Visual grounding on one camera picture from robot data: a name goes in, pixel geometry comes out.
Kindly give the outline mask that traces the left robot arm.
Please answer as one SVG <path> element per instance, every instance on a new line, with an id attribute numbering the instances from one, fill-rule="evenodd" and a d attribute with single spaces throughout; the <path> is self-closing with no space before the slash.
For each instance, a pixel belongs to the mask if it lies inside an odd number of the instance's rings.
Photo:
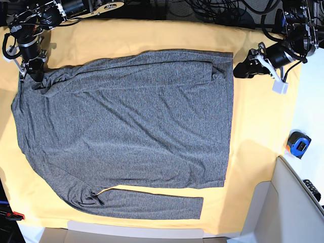
<path id="1" fill-rule="evenodd" d="M 233 70 L 235 78 L 253 78 L 255 75 L 269 74 L 272 78 L 285 83 L 288 72 L 284 66 L 293 63 L 306 63 L 307 57 L 323 47 L 323 27 L 316 26 L 314 7 L 321 1 L 269 1 L 261 15 L 263 34 L 275 43 L 266 47 L 259 43 L 251 49 L 245 60 Z M 265 25 L 266 15 L 281 4 L 276 12 L 274 31 L 283 35 L 276 38 L 268 32 Z"/>

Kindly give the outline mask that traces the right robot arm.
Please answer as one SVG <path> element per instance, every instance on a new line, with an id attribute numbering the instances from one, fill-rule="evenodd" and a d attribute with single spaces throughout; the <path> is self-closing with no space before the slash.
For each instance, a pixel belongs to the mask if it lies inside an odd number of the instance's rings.
<path id="1" fill-rule="evenodd" d="M 42 33 L 58 27 L 73 26 L 85 18 L 118 9 L 124 1 L 28 1 L 25 8 L 10 15 L 2 52 L 19 69 L 19 81 L 27 75 L 36 82 L 44 77 L 47 50 L 41 47 Z"/>

